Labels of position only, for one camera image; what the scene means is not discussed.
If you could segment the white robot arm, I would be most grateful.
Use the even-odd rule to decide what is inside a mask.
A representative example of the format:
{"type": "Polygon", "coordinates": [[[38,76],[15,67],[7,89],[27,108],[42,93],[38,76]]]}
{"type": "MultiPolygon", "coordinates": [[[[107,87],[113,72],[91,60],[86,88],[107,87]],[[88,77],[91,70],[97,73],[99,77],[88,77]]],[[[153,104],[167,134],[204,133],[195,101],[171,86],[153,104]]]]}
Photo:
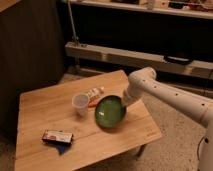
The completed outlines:
{"type": "Polygon", "coordinates": [[[197,170],[213,171],[213,99],[160,83],[156,76],[151,67],[132,72],[122,94],[122,104],[130,106],[147,92],[205,127],[197,170]]]}

